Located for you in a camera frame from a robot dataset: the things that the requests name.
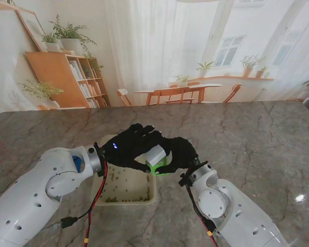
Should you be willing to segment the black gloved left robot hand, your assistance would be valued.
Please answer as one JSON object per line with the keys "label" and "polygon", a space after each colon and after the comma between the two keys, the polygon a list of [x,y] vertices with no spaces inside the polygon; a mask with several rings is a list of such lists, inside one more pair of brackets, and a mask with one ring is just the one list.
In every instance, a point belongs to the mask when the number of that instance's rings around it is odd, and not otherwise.
{"label": "black gloved left robot hand", "polygon": [[107,141],[100,150],[104,160],[109,164],[149,173],[150,168],[135,159],[157,145],[163,146],[164,142],[162,133],[153,126],[144,127],[135,123]]}

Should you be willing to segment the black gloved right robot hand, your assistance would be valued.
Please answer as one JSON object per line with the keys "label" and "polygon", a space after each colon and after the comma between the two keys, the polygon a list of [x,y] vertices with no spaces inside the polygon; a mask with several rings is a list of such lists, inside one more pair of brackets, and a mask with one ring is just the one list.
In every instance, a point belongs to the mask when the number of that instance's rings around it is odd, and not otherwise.
{"label": "black gloved right robot hand", "polygon": [[188,169],[199,163],[196,150],[185,138],[164,138],[160,146],[166,155],[171,154],[171,161],[168,165],[157,168],[155,174],[174,173],[178,169]]}

